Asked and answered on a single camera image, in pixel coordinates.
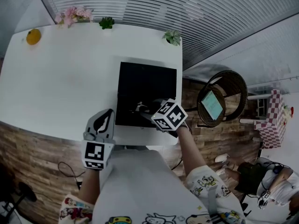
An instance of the floor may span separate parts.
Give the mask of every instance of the floor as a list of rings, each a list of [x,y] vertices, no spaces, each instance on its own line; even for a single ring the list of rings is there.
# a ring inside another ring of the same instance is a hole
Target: floor
[[[183,81],[182,106],[190,108],[196,104],[196,97],[202,85]],[[238,96],[227,98],[228,112],[236,108]],[[242,117],[252,117],[255,114],[255,101],[249,101]],[[190,112],[187,123],[192,127],[192,134],[197,147],[202,152],[207,164],[217,170],[221,164],[215,164],[214,159],[222,153],[231,156],[243,156],[249,161],[256,158],[259,143],[252,137],[258,137],[252,125],[240,124],[238,120],[221,123],[213,129],[197,128],[200,123],[198,114]],[[58,170],[58,163],[68,163],[78,175],[84,171],[79,150],[80,142],[62,140],[45,135],[25,131],[0,123],[0,162],[8,172],[14,173],[14,183],[22,181],[28,184],[37,196],[37,201],[31,203],[23,200],[19,212],[34,223],[57,223],[59,209],[64,196],[68,193],[78,193],[74,178],[64,176]],[[152,147],[161,153],[169,167],[177,165],[181,159],[180,146]],[[69,168],[61,169],[72,174]],[[174,172],[184,181],[183,163]],[[236,182],[229,180],[227,185],[237,197],[242,194],[234,191]]]

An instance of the person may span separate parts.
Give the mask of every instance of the person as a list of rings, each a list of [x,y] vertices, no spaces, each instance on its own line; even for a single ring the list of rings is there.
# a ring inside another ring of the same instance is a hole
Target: person
[[[238,181],[235,190],[247,195],[262,196],[264,191],[270,191],[270,199],[276,205],[285,206],[289,203],[290,216],[299,211],[299,176],[291,168],[267,168],[245,162],[243,158],[230,157],[222,154],[215,158],[215,162],[229,162],[238,166],[237,171],[227,165],[216,171],[217,175],[226,173]]]
[[[78,196],[63,200],[60,224],[250,223],[239,200],[209,168],[189,129],[177,129],[185,186],[159,152],[113,152],[102,171],[87,169]]]

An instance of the white table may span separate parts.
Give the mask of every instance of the white table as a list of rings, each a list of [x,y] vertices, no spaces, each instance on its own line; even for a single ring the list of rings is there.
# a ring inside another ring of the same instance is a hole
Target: white table
[[[182,92],[182,47],[162,40],[163,32],[98,23],[40,28],[38,44],[28,31],[13,35],[0,76],[0,120],[36,133],[82,140],[88,119],[116,111],[121,62],[177,69],[177,101]],[[115,126],[120,145],[174,145],[177,139],[154,128]]]

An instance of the window blinds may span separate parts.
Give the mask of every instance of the window blinds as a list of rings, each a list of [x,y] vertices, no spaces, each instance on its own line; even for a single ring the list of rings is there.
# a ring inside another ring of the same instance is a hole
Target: window blinds
[[[299,0],[43,0],[54,18],[69,6],[93,9],[96,21],[179,30],[183,65],[215,52],[299,12]]]

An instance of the sleeve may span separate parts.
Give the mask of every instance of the sleeve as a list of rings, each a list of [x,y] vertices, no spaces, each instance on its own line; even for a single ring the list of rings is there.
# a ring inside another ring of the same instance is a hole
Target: sleeve
[[[67,195],[62,202],[59,224],[87,224],[93,218],[94,205],[86,203],[73,195]]]
[[[208,191],[216,187],[217,212],[228,223],[244,224],[245,216],[236,196],[208,166],[198,167],[187,176],[186,187],[208,208]]]
[[[287,179],[287,181],[294,187],[299,188],[299,175],[293,171],[292,175]]]

